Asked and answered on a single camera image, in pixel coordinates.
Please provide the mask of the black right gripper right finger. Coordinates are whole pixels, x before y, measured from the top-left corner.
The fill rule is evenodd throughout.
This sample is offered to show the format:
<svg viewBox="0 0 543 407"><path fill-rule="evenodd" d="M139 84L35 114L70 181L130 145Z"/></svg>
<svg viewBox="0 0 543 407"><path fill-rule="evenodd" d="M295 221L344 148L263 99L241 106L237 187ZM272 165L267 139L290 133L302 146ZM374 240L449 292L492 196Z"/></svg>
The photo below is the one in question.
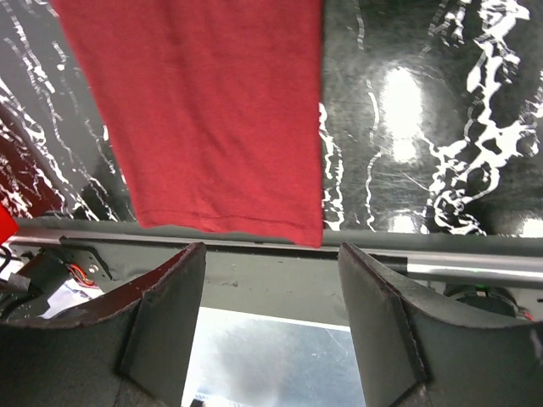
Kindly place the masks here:
<svg viewBox="0 0 543 407"><path fill-rule="evenodd" d="M338 261L367 405L541 405L539 322L448 298L349 243Z"/></svg>

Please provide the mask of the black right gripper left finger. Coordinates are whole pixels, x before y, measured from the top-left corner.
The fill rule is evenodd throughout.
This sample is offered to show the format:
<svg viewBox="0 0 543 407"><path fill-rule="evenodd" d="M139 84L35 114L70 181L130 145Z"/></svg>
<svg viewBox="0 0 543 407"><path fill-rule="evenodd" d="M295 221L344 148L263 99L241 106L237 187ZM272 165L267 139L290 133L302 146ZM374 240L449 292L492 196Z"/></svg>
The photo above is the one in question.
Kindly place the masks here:
<svg viewBox="0 0 543 407"><path fill-rule="evenodd" d="M4 406L178 406L206 266L203 243L56 316L1 320Z"/></svg>

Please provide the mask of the dark red t shirt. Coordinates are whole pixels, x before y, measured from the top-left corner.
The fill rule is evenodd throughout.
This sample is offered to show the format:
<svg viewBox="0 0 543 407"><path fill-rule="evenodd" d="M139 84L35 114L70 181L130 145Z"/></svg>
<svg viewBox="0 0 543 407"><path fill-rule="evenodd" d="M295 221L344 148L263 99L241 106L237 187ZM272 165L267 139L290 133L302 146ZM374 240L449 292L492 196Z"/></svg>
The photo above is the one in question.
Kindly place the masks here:
<svg viewBox="0 0 543 407"><path fill-rule="evenodd" d="M319 1L56 1L143 227L322 243Z"/></svg>

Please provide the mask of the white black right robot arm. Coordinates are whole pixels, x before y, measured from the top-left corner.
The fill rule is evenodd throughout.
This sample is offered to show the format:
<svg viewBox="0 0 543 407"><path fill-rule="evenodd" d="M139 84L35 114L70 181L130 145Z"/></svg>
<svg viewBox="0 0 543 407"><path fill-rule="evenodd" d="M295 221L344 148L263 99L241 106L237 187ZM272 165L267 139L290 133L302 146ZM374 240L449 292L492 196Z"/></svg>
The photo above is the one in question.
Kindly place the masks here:
<svg viewBox="0 0 543 407"><path fill-rule="evenodd" d="M178 406L206 250L52 319L1 325L4 406ZM542 325L490 290L436 293L351 246L339 253L366 406L539 406Z"/></svg>

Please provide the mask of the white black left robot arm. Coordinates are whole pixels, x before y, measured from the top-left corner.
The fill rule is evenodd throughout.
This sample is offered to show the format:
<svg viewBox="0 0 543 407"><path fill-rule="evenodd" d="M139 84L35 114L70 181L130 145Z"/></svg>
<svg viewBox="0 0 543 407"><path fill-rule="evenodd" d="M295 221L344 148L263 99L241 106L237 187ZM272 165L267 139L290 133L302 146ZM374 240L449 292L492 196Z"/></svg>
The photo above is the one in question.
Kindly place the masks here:
<svg viewBox="0 0 543 407"><path fill-rule="evenodd" d="M49 319L101 296L96 279L105 275L92 261L87 268L71 252L40 248L15 254L1 247L1 320Z"/></svg>

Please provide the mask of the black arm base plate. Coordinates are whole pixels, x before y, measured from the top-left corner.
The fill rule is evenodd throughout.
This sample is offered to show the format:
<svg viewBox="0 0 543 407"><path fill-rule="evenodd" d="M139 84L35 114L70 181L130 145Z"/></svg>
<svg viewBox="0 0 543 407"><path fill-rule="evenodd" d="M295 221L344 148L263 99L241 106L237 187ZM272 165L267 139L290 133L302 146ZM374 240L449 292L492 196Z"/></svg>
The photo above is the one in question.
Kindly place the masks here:
<svg viewBox="0 0 543 407"><path fill-rule="evenodd" d="M124 281L191 243L207 247L205 307L324 324L346 322L337 256L342 243L428 282L467 282L516 289L536 306L542 287L542 241L535 237L417 235L326 231L320 248L243 233L209 234L133 222L21 220L12 244L96 248L112 277Z"/></svg>

